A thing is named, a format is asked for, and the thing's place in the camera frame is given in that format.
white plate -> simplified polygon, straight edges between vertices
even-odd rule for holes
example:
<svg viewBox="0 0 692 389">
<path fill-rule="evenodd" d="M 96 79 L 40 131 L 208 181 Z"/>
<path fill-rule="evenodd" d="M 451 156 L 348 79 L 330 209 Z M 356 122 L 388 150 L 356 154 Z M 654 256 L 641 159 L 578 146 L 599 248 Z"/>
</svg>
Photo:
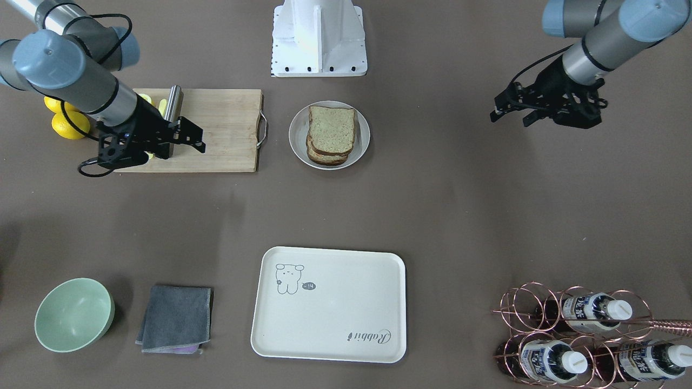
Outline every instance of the white plate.
<svg viewBox="0 0 692 389">
<path fill-rule="evenodd" d="M 353 142 L 353 150 L 346 159 L 346 162 L 336 166 L 320 165 L 319 163 L 313 162 L 310 158 L 308 158 L 307 145 L 305 144 L 307 132 L 310 130 L 310 107 L 313 106 L 355 109 L 350 105 L 339 101 L 315 102 L 301 109 L 300 112 L 295 115 L 291 121 L 291 126 L 289 127 L 289 142 L 295 155 L 300 158 L 301 161 L 315 169 L 339 170 L 353 165 L 363 156 L 363 154 L 365 154 L 367 146 L 370 144 L 370 126 L 367 124 L 365 117 L 363 117 L 363 115 L 356 109 L 356 115 L 358 116 L 358 128 L 356 128 L 356 138 Z"/>
</svg>

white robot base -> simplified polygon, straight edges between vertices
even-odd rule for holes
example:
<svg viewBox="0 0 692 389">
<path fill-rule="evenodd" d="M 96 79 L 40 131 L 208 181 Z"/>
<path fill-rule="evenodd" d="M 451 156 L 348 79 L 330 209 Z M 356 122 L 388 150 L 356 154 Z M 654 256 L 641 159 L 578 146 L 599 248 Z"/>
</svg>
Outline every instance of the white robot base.
<svg viewBox="0 0 692 389">
<path fill-rule="evenodd" d="M 286 0 L 274 10 L 273 77 L 367 73 L 363 10 L 351 0 Z"/>
</svg>

bowl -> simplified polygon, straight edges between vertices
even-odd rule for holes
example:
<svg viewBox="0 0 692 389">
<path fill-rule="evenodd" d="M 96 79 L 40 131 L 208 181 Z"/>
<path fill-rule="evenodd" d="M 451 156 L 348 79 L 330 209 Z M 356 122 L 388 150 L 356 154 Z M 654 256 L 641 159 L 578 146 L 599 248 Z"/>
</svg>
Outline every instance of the bowl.
<svg viewBox="0 0 692 389">
<path fill-rule="evenodd" d="M 34 320 L 36 338 L 53 352 L 72 352 L 96 342 L 113 322 L 113 297 L 91 278 L 63 282 L 43 299 Z"/>
</svg>

gray towel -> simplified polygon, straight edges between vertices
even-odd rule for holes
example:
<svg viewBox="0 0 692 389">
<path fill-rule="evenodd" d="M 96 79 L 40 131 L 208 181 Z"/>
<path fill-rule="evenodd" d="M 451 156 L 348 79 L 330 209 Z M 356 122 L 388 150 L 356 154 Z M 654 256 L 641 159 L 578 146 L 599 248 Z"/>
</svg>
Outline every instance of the gray towel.
<svg viewBox="0 0 692 389">
<path fill-rule="evenodd" d="M 142 352 L 192 354 L 209 341 L 211 288 L 156 285 L 137 335 Z"/>
</svg>

white bottle cap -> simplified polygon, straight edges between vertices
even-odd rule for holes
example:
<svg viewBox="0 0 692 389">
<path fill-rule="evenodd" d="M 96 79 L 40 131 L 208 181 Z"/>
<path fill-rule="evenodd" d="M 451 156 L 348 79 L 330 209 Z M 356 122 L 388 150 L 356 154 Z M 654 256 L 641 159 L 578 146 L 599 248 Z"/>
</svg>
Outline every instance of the white bottle cap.
<svg viewBox="0 0 692 389">
<path fill-rule="evenodd" d="M 566 351 L 562 355 L 562 363 L 565 370 L 574 374 L 581 374 L 588 367 L 584 354 L 576 351 Z"/>
<path fill-rule="evenodd" d="M 632 305 L 625 300 L 609 301 L 605 305 L 605 312 L 615 320 L 628 320 L 632 318 Z"/>
<path fill-rule="evenodd" d="M 677 345 L 668 347 L 668 358 L 681 368 L 692 366 L 692 347 Z"/>
</svg>

